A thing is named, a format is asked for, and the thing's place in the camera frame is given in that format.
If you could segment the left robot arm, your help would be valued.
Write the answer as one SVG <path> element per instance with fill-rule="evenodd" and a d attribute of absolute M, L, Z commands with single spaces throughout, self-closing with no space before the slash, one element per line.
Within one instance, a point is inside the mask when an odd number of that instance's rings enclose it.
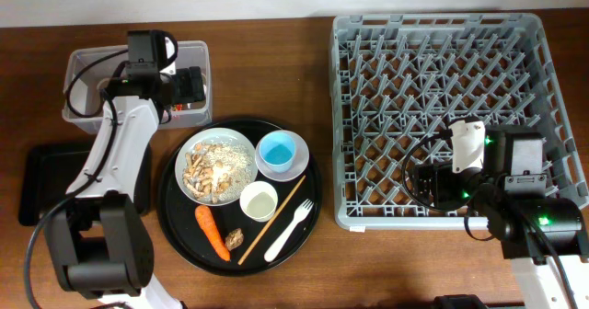
<path fill-rule="evenodd" d="M 144 154 L 171 102 L 157 70 L 110 79 L 103 121 L 64 200 L 40 221 L 60 286 L 120 308 L 182 308 L 154 274 L 154 246 L 133 197 Z"/>

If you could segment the rice and peanut shell scraps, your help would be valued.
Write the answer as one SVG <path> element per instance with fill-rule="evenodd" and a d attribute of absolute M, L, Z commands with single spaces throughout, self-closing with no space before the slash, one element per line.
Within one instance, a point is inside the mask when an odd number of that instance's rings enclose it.
<path fill-rule="evenodd" d="M 179 157 L 179 184 L 199 203 L 237 199 L 256 176 L 253 157 L 243 144 L 199 142 Z"/>

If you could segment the blue cup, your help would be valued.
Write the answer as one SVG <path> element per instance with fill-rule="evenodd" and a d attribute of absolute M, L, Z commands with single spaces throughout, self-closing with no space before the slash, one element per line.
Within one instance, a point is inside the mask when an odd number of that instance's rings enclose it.
<path fill-rule="evenodd" d="M 277 173 L 286 172 L 292 165 L 296 143 L 286 132 L 271 132 L 260 141 L 260 157 L 268 168 Z"/>

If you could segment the grey plate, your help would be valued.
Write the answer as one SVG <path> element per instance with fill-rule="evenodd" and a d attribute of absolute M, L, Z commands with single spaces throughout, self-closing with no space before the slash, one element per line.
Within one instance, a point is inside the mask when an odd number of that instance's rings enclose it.
<path fill-rule="evenodd" d="M 174 166 L 180 190 L 191 200 L 223 206 L 238 200 L 257 175 L 255 148 L 244 134 L 211 128 L 190 137 Z"/>

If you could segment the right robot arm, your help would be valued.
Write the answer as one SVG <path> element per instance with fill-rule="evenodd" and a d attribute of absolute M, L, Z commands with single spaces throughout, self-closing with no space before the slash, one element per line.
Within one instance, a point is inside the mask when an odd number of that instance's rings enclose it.
<path fill-rule="evenodd" d="M 572 200 L 548 195 L 542 162 L 538 132 L 460 121 L 407 152 L 402 186 L 429 210 L 485 217 L 526 307 L 585 308 L 587 228 Z"/>

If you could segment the white paper cup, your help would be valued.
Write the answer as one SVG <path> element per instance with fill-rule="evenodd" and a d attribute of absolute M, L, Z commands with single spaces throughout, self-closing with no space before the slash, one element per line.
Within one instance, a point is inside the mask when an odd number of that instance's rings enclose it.
<path fill-rule="evenodd" d="M 278 194 L 273 185 L 255 181 L 244 187 L 239 198 L 240 208 L 256 222 L 268 222 L 278 205 Z"/>

